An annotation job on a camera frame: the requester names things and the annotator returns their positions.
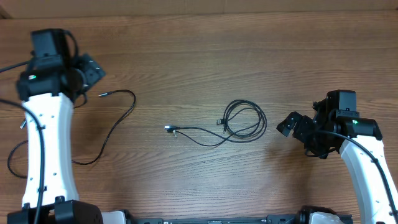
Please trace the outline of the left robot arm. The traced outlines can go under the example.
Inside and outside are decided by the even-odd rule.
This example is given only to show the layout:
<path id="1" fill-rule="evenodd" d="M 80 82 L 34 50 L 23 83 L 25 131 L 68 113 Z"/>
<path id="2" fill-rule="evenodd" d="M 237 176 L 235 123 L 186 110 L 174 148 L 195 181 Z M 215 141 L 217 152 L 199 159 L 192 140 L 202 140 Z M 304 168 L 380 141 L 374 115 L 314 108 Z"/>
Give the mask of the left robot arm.
<path id="1" fill-rule="evenodd" d="M 72 171 L 74 102 L 104 71 L 87 55 L 70 54 L 63 29 L 31 33 L 33 57 L 16 82 L 28 132 L 28 175 L 22 208 L 8 223 L 102 223 L 96 205 L 80 201 Z"/>

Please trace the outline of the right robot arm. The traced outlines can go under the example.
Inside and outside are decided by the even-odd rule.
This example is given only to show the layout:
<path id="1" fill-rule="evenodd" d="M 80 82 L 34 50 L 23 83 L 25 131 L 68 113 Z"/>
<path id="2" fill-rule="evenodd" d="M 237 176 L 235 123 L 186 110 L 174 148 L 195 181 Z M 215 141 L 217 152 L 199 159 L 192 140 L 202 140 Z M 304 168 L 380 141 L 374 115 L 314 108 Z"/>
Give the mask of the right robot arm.
<path id="1" fill-rule="evenodd" d="M 356 93 L 333 90 L 313 103 L 315 116 L 294 111 L 277 130 L 303 143 L 305 155 L 326 159 L 336 151 L 356 194 L 362 223 L 397 223 L 397 189 L 384 155 L 382 133 L 373 119 L 361 118 Z"/>

